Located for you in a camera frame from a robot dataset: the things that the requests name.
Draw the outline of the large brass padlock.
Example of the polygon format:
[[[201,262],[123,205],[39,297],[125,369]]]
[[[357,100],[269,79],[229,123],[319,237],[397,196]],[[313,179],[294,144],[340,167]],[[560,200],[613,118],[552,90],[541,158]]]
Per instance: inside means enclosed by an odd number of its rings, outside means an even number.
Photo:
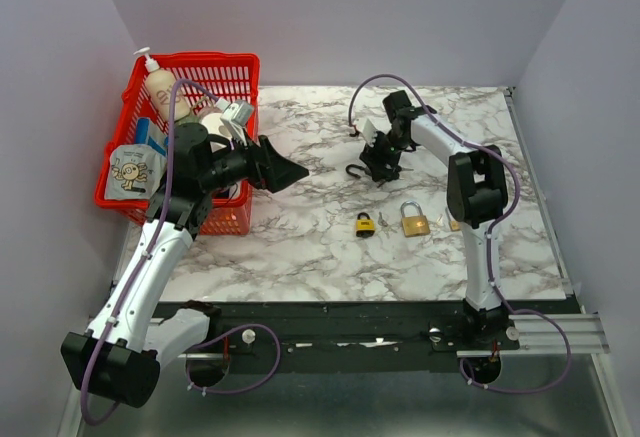
[[[426,236],[431,233],[429,222],[420,204],[407,200],[400,206],[401,224],[406,238]]]

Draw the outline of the small yellow padlock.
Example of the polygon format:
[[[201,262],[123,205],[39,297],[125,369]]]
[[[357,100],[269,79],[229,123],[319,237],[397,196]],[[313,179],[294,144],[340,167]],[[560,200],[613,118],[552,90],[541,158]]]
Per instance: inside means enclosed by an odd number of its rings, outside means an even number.
[[[367,212],[360,212],[356,217],[355,235],[368,238],[375,234],[375,222]]]

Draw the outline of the black padlock with keys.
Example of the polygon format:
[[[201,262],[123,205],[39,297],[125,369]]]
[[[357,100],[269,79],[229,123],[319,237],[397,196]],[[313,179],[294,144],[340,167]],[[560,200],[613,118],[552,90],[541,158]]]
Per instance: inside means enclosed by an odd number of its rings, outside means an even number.
[[[362,166],[358,164],[349,164],[345,167],[345,172],[350,177],[360,179],[362,177],[369,177],[378,187],[383,186],[385,183],[399,180],[403,171],[409,172],[411,168],[402,167],[400,165],[374,165],[374,166]]]

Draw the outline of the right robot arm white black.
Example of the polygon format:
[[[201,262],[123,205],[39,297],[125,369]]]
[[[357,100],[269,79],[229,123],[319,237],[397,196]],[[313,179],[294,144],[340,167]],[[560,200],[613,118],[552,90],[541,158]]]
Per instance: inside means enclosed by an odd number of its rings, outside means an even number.
[[[383,107],[391,128],[384,133],[366,121],[361,128],[366,144],[359,159],[376,183],[397,180],[401,154],[416,146],[430,150],[446,165],[446,204],[462,231],[467,268],[459,335],[467,346],[483,348],[508,322],[508,311],[498,295],[496,223],[508,201],[500,150],[465,141],[428,110],[413,106],[404,91],[389,94]]]

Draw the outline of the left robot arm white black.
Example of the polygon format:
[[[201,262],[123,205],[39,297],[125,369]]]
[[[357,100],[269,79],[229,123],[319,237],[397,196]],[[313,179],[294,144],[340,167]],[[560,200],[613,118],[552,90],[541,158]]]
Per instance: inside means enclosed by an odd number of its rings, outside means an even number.
[[[154,326],[169,277],[200,234],[216,193],[235,183],[280,192],[309,171],[280,155],[265,136],[215,151],[215,135],[197,123],[169,138],[163,185],[152,197],[140,240],[115,290],[82,333],[70,332],[61,355],[86,401],[95,395],[139,408],[161,369],[187,350],[214,350],[222,337],[210,304],[188,302]]]

